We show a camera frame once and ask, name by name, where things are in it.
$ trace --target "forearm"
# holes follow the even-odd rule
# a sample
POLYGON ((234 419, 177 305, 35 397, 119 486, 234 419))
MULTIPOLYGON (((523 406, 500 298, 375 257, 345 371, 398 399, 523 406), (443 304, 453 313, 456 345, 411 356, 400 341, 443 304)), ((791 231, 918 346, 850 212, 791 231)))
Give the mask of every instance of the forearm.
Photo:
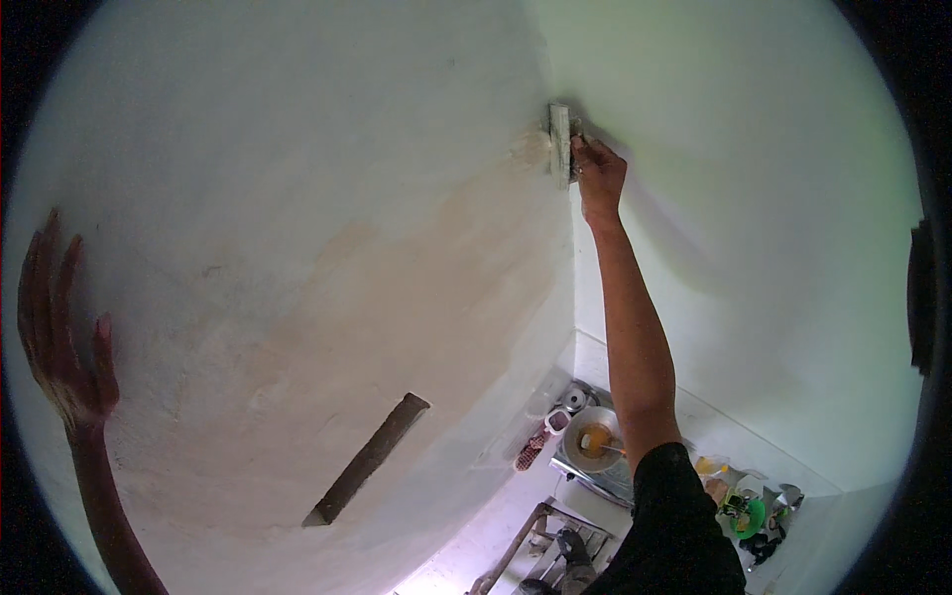
POLYGON ((129 525, 112 479, 102 426, 78 427, 70 439, 89 528, 121 593, 168 593, 129 525))
POLYGON ((667 417, 673 428, 657 439, 678 440, 674 419, 674 363, 664 329, 648 295, 638 261, 620 220, 592 225, 605 296, 605 331, 612 402, 625 434, 625 446, 637 454, 644 435, 627 427, 640 416, 667 417))

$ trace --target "aluminum pot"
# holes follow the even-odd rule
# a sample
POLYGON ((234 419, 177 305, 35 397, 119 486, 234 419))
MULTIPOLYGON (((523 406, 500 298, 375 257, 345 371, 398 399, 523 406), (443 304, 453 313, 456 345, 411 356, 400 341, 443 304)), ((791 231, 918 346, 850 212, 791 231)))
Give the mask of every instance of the aluminum pot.
POLYGON ((592 424, 604 426, 612 435, 612 446, 622 445, 622 432, 618 426, 618 417, 614 409, 608 407, 586 407, 575 414, 572 421, 565 428, 562 435, 562 445, 565 456, 573 466, 585 473, 598 473, 618 463, 622 453, 617 450, 604 448, 602 456, 593 459, 582 453, 582 432, 592 424))

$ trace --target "shoe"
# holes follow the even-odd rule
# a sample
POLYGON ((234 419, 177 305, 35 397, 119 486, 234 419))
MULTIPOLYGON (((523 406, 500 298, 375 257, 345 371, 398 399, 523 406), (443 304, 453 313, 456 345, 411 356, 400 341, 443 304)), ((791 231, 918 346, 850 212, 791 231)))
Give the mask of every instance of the shoe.
POLYGON ((577 531, 570 528, 559 529, 555 535, 555 541, 559 544, 559 551, 565 557, 566 565, 585 566, 591 565, 592 559, 585 550, 585 541, 577 531))
POLYGON ((539 579, 525 579, 519 583, 519 592, 522 595, 558 595, 552 585, 539 579))

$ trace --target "green bowl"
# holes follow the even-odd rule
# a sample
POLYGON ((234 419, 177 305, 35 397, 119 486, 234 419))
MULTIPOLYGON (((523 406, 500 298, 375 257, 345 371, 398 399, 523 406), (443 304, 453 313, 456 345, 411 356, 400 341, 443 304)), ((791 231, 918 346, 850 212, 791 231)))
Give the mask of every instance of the green bowl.
POLYGON ((761 527, 764 526, 764 519, 767 515, 766 507, 762 500, 751 500, 748 502, 746 512, 747 516, 750 517, 750 523, 743 533, 737 530, 737 519, 731 518, 730 520, 730 528, 733 529, 734 534, 740 539, 747 539, 748 537, 756 535, 757 531, 761 530, 761 527))

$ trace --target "person's left hand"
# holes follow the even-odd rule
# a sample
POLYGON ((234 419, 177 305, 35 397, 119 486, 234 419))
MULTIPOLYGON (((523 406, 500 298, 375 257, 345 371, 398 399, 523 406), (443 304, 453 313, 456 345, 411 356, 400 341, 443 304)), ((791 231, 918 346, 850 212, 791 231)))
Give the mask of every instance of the person's left hand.
POLYGON ((59 212, 50 212, 46 228, 33 234, 23 261, 17 303, 17 327, 30 371, 56 407, 70 438, 102 427, 119 401, 112 366, 111 319, 96 320, 92 337, 95 371, 79 363, 69 319, 69 290, 83 248, 78 234, 69 243, 58 274, 53 255, 59 237, 59 212))

